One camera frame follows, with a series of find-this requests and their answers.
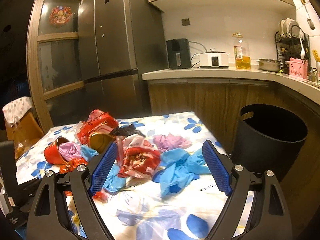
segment white countertop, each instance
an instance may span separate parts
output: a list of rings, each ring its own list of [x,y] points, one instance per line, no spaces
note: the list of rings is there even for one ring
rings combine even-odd
[[[291,88],[320,105],[320,86],[313,82],[292,78],[286,74],[262,71],[258,69],[241,70],[234,67],[228,69],[164,69],[144,73],[143,80],[161,79],[191,79],[191,78],[236,78],[253,79],[263,81],[275,81]]]

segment polka dot cloth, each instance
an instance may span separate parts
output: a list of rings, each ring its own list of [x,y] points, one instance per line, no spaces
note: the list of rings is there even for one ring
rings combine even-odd
[[[2,108],[2,112],[7,123],[13,126],[14,118],[17,116],[18,119],[21,120],[32,106],[33,104],[30,97],[22,97],[6,104]]]

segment cooking oil bottle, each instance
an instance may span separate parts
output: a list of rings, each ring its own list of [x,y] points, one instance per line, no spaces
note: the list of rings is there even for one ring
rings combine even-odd
[[[237,69],[251,69],[249,45],[244,41],[241,33],[234,33],[236,38],[234,42],[234,52]]]

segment floral tablecloth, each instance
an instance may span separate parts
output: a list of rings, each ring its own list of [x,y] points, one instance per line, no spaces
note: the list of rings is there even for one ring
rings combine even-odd
[[[118,120],[119,126],[133,123],[153,143],[153,136],[182,136],[192,145],[185,149],[193,154],[206,140],[211,140],[220,153],[225,151],[193,112]],[[50,131],[17,161],[17,180],[23,183],[41,178],[47,170],[59,172],[58,165],[45,161],[44,149],[59,136],[76,141],[76,125],[59,126]],[[110,194],[107,200],[95,199],[96,207],[116,240],[192,240],[205,238],[217,220],[227,197],[218,190],[211,175],[200,175],[178,194],[161,198],[156,179],[128,179],[126,187]],[[235,232],[243,233],[252,206],[253,192]],[[72,197],[67,197],[69,213],[78,233],[84,236]]]

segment black trash bin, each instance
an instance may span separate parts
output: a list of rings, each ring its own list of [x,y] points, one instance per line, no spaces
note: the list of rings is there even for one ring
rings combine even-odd
[[[253,115],[243,120],[243,115],[250,112]],[[297,158],[307,134],[303,120],[284,108],[248,105],[240,111],[230,158],[252,172],[272,170],[281,181]]]

